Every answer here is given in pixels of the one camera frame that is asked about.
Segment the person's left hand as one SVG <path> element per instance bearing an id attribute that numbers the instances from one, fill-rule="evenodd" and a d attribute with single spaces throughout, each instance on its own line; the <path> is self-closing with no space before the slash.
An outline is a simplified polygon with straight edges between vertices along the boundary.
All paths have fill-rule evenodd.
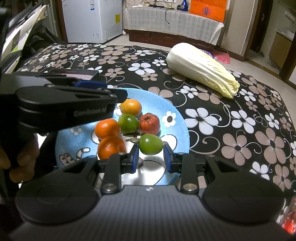
<path id="1" fill-rule="evenodd" d="M 14 183 L 32 180 L 36 159 L 40 153 L 37 135 L 34 133 L 30 141 L 24 143 L 16 153 L 16 157 L 11 159 L 1 148 L 1 169 L 9 170 L 9 178 Z"/>

